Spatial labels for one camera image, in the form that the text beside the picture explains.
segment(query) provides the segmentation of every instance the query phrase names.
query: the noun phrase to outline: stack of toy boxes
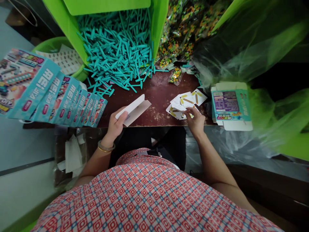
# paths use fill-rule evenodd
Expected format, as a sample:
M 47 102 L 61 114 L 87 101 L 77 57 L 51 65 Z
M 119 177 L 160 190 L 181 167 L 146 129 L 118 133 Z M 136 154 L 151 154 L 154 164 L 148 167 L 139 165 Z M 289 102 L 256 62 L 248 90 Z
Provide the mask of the stack of toy boxes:
M 59 125 L 96 127 L 106 102 L 65 76 L 53 61 L 12 49 L 0 62 L 0 115 Z

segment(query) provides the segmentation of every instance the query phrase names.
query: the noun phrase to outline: woman's right hand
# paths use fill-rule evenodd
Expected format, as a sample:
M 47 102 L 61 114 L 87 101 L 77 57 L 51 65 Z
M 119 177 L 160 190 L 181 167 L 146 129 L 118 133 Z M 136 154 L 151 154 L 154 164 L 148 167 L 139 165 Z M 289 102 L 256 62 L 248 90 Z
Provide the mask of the woman's right hand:
M 189 129 L 194 136 L 194 138 L 197 138 L 204 134 L 204 122 L 205 122 L 205 116 L 202 115 L 196 108 L 188 107 L 187 110 L 184 112 L 184 114 L 187 116 L 188 126 Z

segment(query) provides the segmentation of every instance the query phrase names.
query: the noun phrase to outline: toy box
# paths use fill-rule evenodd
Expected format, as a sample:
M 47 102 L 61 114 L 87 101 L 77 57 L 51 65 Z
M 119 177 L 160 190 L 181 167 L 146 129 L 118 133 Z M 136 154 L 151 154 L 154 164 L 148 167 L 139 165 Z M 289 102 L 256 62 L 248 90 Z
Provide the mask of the toy box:
M 92 104 L 92 107 L 89 109 L 88 113 L 85 115 L 85 120 L 83 123 L 84 126 L 88 126 L 89 122 L 93 118 L 92 113 L 97 109 L 97 106 L 99 104 L 99 96 L 96 94 L 92 94 L 92 95 L 94 95 L 93 104 Z
M 51 111 L 51 115 L 49 117 L 49 123 L 54 123 L 57 124 L 58 120 L 56 120 L 56 118 L 59 117 L 60 112 L 61 112 L 61 106 L 62 106 L 62 100 L 66 99 L 68 93 L 66 94 L 67 90 L 69 90 L 71 88 L 71 84 L 74 82 L 74 86 L 76 85 L 76 82 L 78 82 L 78 80 L 76 80 L 74 77 L 68 77 L 68 76 L 64 76 L 63 81 L 61 83 L 61 87 L 60 90 L 58 92 L 55 104 L 53 106 L 53 109 Z
M 61 102 L 59 104 L 59 108 L 57 110 L 57 113 L 55 114 L 55 118 L 53 121 L 53 123 L 55 124 L 64 124 L 66 114 L 72 104 L 75 92 L 80 86 L 80 81 L 75 79 L 74 77 L 65 76 L 63 80 L 66 81 L 67 88 L 63 94 L 62 99 L 61 97 L 57 99 L 61 100 Z
M 87 118 L 87 115 L 89 111 L 91 110 L 95 99 L 96 99 L 96 95 L 94 93 L 88 93 L 87 100 L 84 105 L 84 109 L 81 113 L 80 122 L 78 123 L 77 127 L 83 127 L 85 119 Z
M 13 48 L 0 62 L 0 114 L 29 120 L 60 69 L 47 58 Z
M 96 99 L 93 103 L 92 109 L 88 113 L 87 122 L 85 121 L 84 126 L 94 127 L 94 125 L 95 125 L 95 115 L 96 115 L 96 112 L 97 112 L 97 108 L 98 108 L 100 98 L 101 98 L 100 96 L 98 96 L 98 95 L 96 96 Z
M 87 99 L 87 96 L 88 96 L 88 92 L 84 89 L 82 89 L 80 91 L 80 94 L 79 94 L 79 97 L 78 97 L 78 100 L 77 100 L 77 104 L 76 104 L 76 110 L 74 112 L 74 118 L 72 118 L 72 123 L 70 124 L 70 127 L 77 127 L 77 124 L 79 123 L 80 121 L 80 115 L 81 115 L 81 111 L 84 107 L 84 104 L 85 104 L 85 101 Z
M 246 83 L 217 83 L 211 88 L 211 94 L 218 125 L 227 131 L 253 130 Z
M 33 121 L 48 122 L 52 113 L 58 92 L 64 79 L 64 74 L 59 72 L 54 81 L 52 82 L 49 90 L 45 93 L 43 99 L 35 110 L 34 115 L 31 117 Z
M 105 110 L 106 105 L 107 105 L 107 100 L 104 99 L 104 98 L 100 98 L 99 104 L 98 104 L 98 107 L 97 107 L 97 111 L 96 111 L 96 114 L 95 114 L 95 118 L 94 118 L 96 123 L 95 123 L 95 125 L 93 127 L 97 127 L 98 126 L 98 123 L 99 123 L 99 121 L 100 121 L 100 119 L 102 117 L 102 114 L 103 114 L 103 112 Z
M 64 120 L 64 124 L 66 124 L 66 125 L 70 125 L 72 123 L 72 118 L 74 118 L 73 113 L 76 110 L 76 105 L 77 105 L 80 90 L 81 90 L 81 86 L 79 85 L 77 90 L 75 91 L 75 94 L 74 94 L 74 97 L 73 97 L 73 100 L 72 100 L 72 104 L 70 105 L 70 108 L 69 108 L 68 113 L 67 113 L 65 120 Z

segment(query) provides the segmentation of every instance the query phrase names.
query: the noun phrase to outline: geometric pattern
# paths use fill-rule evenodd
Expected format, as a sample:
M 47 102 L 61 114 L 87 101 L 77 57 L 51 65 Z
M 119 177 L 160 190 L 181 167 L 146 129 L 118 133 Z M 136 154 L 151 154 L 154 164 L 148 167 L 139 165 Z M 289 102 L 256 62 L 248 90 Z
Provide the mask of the geometric pattern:
M 32 231 L 282 231 L 146 150 L 57 197 Z

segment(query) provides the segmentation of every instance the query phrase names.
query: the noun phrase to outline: wooden table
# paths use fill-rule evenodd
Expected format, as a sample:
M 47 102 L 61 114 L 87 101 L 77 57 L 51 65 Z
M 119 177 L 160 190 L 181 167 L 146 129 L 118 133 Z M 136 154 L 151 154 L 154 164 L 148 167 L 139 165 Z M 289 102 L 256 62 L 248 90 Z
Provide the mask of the wooden table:
M 115 86 L 115 92 L 113 96 L 108 97 L 108 104 L 103 113 L 103 116 L 98 124 L 98 127 L 108 127 L 110 115 L 123 106 L 129 105 L 140 95 L 145 94 L 145 99 L 151 102 L 151 106 L 130 126 L 132 127 L 156 127 L 156 126 L 185 126 L 186 120 L 177 120 L 165 110 L 169 106 L 170 101 L 178 94 L 191 92 L 199 86 L 199 82 L 194 75 L 188 75 L 185 73 L 178 86 L 168 82 L 170 72 L 156 72 L 152 75 L 152 79 L 147 79 L 143 84 L 143 89 L 134 87 L 137 91 L 127 91 L 117 85 Z M 206 108 L 203 106 L 197 107 L 199 111 L 206 116 L 205 125 L 213 125 L 213 121 L 207 116 Z M 53 124 L 34 122 L 30 124 L 24 124 L 24 129 L 34 128 L 53 128 Z

